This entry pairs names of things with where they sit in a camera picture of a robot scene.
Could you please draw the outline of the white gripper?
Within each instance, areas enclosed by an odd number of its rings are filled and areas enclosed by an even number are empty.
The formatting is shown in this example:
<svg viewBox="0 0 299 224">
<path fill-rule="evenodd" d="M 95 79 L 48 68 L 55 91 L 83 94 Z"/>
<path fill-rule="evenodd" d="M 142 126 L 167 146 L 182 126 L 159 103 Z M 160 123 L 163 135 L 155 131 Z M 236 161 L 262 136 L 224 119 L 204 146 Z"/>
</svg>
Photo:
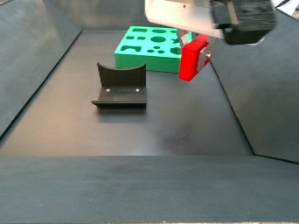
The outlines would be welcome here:
<svg viewBox="0 0 299 224">
<path fill-rule="evenodd" d="M 223 39 L 211 15 L 211 0 L 144 0 L 144 14 L 151 23 L 178 28 L 180 45 L 190 43 L 190 32 Z M 198 71 L 210 63 L 212 50 L 204 47 L 199 53 Z"/>
</svg>

